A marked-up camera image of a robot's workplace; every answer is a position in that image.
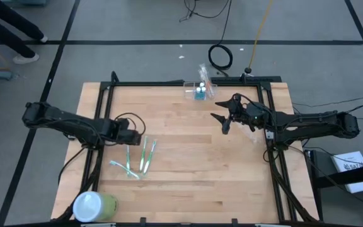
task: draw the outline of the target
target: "wooden table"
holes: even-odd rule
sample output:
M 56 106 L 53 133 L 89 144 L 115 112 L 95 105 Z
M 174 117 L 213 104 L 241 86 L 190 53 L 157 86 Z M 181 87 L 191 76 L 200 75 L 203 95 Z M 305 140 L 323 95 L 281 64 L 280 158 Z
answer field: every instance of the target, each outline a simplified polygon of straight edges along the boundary
M 99 85 L 84 84 L 78 115 L 93 118 Z M 236 92 L 258 101 L 252 87 L 219 87 L 214 101 L 187 100 L 183 87 L 115 87 L 110 117 L 124 112 L 138 114 L 150 138 L 147 150 L 153 139 L 158 143 L 142 180 L 127 177 L 123 169 L 109 165 L 110 160 L 125 165 L 124 145 L 105 148 L 98 191 L 119 200 L 112 221 L 135 223 L 146 217 L 150 223 L 230 223 L 237 218 L 239 223 L 278 223 L 270 167 L 262 158 L 266 149 L 262 130 L 251 132 L 248 126 L 232 123 L 229 134 L 223 135 L 220 123 L 210 116 L 211 112 L 227 115 L 228 111 L 214 102 L 228 100 Z M 272 83 L 272 93 L 276 110 L 292 114 L 287 84 Z M 142 131 L 142 124 L 135 121 L 137 130 Z M 300 142 L 293 146 L 302 148 Z M 69 142 L 66 161 L 79 149 L 78 142 Z M 130 147 L 131 169 L 136 172 L 141 150 L 142 145 Z M 52 218 L 58 217 L 79 191 L 85 158 L 86 152 L 62 174 Z M 285 151 L 285 159 L 293 193 L 318 219 L 303 155 L 292 149 Z M 285 218 L 289 219 L 281 192 Z

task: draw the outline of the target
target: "robotic arm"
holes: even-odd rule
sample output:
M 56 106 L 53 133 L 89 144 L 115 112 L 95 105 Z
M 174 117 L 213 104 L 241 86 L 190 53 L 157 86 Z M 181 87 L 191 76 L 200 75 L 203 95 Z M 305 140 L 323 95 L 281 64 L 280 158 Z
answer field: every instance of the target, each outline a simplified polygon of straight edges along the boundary
M 95 148 L 105 141 L 139 145 L 141 135 L 128 129 L 127 119 L 89 119 L 52 107 L 45 102 L 27 103 L 22 121 L 29 128 L 48 127 L 76 137 L 82 145 Z
M 242 97 L 249 101 L 246 108 L 241 103 Z M 274 112 L 265 105 L 253 102 L 239 93 L 234 94 L 226 102 L 217 102 L 216 105 L 229 110 L 228 118 L 211 114 L 222 124 L 223 134 L 228 134 L 231 122 L 248 125 L 252 132 L 255 131 L 255 128 L 265 129 L 267 139 L 271 139 L 274 143 L 273 146 L 277 149 L 286 150 L 297 140 L 323 136 L 351 139 L 359 134 L 357 118 L 345 112 L 292 115 Z

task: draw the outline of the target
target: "white lid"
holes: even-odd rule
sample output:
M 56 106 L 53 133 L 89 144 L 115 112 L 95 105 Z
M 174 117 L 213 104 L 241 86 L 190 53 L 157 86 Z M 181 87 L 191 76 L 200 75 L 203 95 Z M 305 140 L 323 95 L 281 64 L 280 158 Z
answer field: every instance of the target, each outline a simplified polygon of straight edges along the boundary
M 96 221 L 103 212 L 103 203 L 99 193 L 84 192 L 76 197 L 72 211 L 81 222 Z

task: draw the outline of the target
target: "gray floor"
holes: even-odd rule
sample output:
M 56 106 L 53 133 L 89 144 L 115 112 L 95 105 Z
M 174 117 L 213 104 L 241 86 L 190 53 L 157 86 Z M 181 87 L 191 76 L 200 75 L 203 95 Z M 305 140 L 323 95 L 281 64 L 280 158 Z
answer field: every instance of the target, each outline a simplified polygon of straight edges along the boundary
M 202 0 L 197 11 L 213 15 L 224 0 Z M 352 1 L 363 25 L 363 1 Z M 20 8 L 51 40 L 60 40 L 74 0 L 50 0 L 45 8 Z M 225 39 L 254 39 L 266 1 L 234 0 Z M 69 40 L 198 40 L 218 39 L 226 14 L 215 19 L 186 14 L 181 0 L 81 0 Z M 263 40 L 361 40 L 343 1 L 276 1 L 264 26 Z M 208 64 L 210 45 L 67 45 L 48 102 L 75 112 L 81 86 L 88 81 L 109 80 L 115 70 L 121 81 L 197 80 L 197 68 Z M 234 62 L 228 73 L 238 76 L 247 66 L 251 45 L 228 45 Z M 12 81 L 0 81 L 0 208 L 20 157 L 28 130 L 21 123 L 26 102 L 40 99 L 57 51 L 56 45 L 33 46 L 40 60 L 11 66 L 18 73 Z M 0 45 L 7 59 L 14 52 Z M 214 51 L 217 62 L 227 59 Z M 318 104 L 363 96 L 363 45 L 260 45 L 253 63 L 258 76 L 282 76 L 293 102 Z M 363 101 L 325 108 L 298 107 L 301 112 L 348 110 Z M 354 112 L 363 117 L 363 109 Z M 352 140 L 325 137 L 309 145 L 332 153 L 362 151 L 361 134 Z M 6 224 L 48 221 L 57 190 L 68 141 L 60 133 L 38 130 L 16 191 Z M 363 211 L 323 203 L 325 221 L 363 226 Z

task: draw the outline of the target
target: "black pants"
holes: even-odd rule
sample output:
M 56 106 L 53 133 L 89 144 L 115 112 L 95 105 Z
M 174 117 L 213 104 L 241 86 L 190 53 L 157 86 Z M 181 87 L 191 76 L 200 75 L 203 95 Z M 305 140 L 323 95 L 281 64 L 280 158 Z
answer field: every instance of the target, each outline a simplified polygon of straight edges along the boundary
M 36 25 L 26 20 L 24 17 L 13 11 L 0 1 L 0 19 L 11 24 L 15 28 L 21 30 L 30 38 L 35 40 L 41 40 L 44 34 L 38 29 Z M 35 53 L 29 47 L 27 47 L 23 41 L 17 37 L 14 33 L 10 32 L 4 26 L 0 24 L 0 42 L 11 47 L 17 53 L 23 57 L 34 57 Z

